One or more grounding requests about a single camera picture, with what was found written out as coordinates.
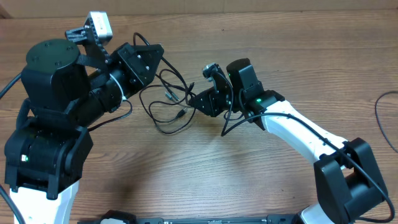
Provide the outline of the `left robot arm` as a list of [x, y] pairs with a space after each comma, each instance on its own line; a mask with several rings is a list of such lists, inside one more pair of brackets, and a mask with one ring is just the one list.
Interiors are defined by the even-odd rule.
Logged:
[[2, 197], [16, 223], [68, 222], [90, 133], [153, 81], [163, 54], [159, 44], [126, 43], [105, 62], [66, 39], [28, 51], [21, 72], [28, 97], [4, 148], [10, 191]]

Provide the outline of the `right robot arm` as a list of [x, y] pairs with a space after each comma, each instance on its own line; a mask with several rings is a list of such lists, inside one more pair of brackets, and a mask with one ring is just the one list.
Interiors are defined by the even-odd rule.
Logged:
[[268, 215], [265, 223], [389, 223], [395, 209], [370, 145], [332, 134], [300, 114], [280, 93], [265, 90], [248, 58], [204, 67], [213, 87], [188, 104], [203, 114], [242, 112], [244, 121], [274, 134], [314, 169], [317, 202], [296, 214]]

